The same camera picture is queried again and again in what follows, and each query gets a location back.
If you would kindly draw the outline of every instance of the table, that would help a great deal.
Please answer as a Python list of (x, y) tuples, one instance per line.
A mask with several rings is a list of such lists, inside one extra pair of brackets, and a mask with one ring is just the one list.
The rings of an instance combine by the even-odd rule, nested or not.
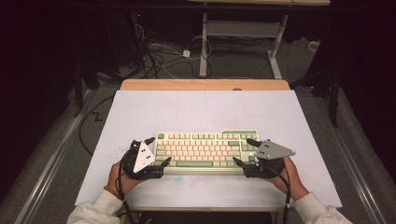
[[(193, 2), (228, 3), (228, 4), (256, 4), (256, 5), (286, 5), (286, 6), (328, 6), (330, 0), (190, 0)], [(280, 22), (256, 22), (256, 21), (210, 21), (207, 13), (204, 13), (202, 32), (202, 53), (200, 62), (200, 77), (206, 77), (207, 65), (207, 36), (208, 35), (232, 35), (253, 37), (274, 37), (275, 44), (272, 50), (267, 51), (269, 64), (271, 65), (274, 78), (282, 78), (276, 62), (276, 53), (282, 40), (283, 32), (289, 15), (283, 15)]]
[[(242, 91), (231, 91), (235, 88)], [(110, 166), (133, 140), (150, 138), (160, 130), (219, 132), (231, 128), (258, 130), (262, 139), (295, 150), (293, 160), (307, 188), (324, 204), (342, 206), (298, 99), (286, 81), (228, 79), (125, 80), (76, 204), (96, 198), (107, 182)], [(136, 211), (276, 212), (283, 209), (285, 198), (272, 184), (243, 175), (164, 175), (142, 183), (127, 196)]]

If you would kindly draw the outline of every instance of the mechanical keyboard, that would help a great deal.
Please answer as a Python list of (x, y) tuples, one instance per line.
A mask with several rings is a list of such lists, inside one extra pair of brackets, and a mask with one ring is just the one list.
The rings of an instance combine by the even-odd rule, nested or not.
[(172, 157), (165, 174), (242, 174), (233, 157), (255, 164), (256, 147), (247, 139), (259, 141), (253, 130), (229, 130), (220, 133), (157, 133), (154, 155), (155, 165)]

